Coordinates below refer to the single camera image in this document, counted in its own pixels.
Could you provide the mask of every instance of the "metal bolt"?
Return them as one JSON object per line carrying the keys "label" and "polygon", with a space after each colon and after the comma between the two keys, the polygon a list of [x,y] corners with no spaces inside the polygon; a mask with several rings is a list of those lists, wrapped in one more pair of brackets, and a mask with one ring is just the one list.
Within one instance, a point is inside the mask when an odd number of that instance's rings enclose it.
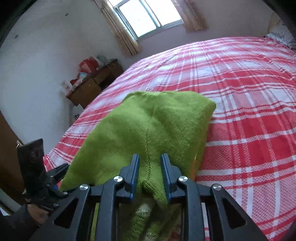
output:
{"label": "metal bolt", "polygon": [[87,184],[81,184],[79,188],[80,190],[84,191],[84,190],[87,190],[89,186]]}
{"label": "metal bolt", "polygon": [[217,191],[219,191],[219,190],[222,189],[222,186],[221,186],[220,184],[217,184],[217,183],[213,184],[212,187],[213,187],[215,190],[217,190]]}
{"label": "metal bolt", "polygon": [[113,178],[113,180],[118,183],[118,182],[121,182],[123,180],[123,178],[121,176],[116,176]]}
{"label": "metal bolt", "polygon": [[180,182],[186,182],[188,180],[188,177],[180,176],[178,179],[179,179]]}

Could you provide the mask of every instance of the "red plaid bedspread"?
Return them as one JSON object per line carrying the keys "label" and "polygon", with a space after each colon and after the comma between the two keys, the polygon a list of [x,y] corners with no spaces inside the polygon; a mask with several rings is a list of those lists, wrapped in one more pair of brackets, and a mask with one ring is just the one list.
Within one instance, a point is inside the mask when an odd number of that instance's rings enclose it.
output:
{"label": "red plaid bedspread", "polygon": [[44,157],[46,168],[71,163],[133,91],[195,91],[216,102],[196,179],[220,183],[269,240],[279,240],[296,212],[296,53],[269,38],[236,37],[142,59],[85,109]]}

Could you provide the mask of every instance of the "wooden door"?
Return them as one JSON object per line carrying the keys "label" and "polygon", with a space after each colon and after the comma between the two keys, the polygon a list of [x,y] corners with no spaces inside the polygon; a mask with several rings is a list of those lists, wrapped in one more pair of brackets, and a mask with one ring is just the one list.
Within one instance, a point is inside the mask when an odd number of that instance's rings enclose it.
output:
{"label": "wooden door", "polygon": [[21,194],[25,188],[17,158],[18,145],[22,145],[21,140],[0,111],[0,188],[17,203],[23,204]]}

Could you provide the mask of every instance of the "brown cabinet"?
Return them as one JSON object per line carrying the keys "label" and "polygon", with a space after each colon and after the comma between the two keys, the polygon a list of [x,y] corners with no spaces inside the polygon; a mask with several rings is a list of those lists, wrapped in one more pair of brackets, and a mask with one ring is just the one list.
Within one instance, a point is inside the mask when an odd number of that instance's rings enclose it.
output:
{"label": "brown cabinet", "polygon": [[23,204],[21,194],[25,188],[16,149],[19,145],[22,145],[21,140],[0,112],[0,188],[16,202]]}
{"label": "brown cabinet", "polygon": [[81,105],[84,109],[89,105],[107,86],[123,73],[119,62],[115,59],[108,65],[101,67],[84,78],[76,89],[67,95],[74,105]]}

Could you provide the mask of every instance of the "human hand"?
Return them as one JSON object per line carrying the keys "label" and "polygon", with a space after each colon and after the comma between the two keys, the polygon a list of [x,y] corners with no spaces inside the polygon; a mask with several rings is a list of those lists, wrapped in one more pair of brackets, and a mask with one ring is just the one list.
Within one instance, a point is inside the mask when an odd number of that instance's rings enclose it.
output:
{"label": "human hand", "polygon": [[43,209],[40,209],[35,204],[28,204],[28,212],[31,215],[31,217],[39,224],[43,224],[48,219],[48,212]]}

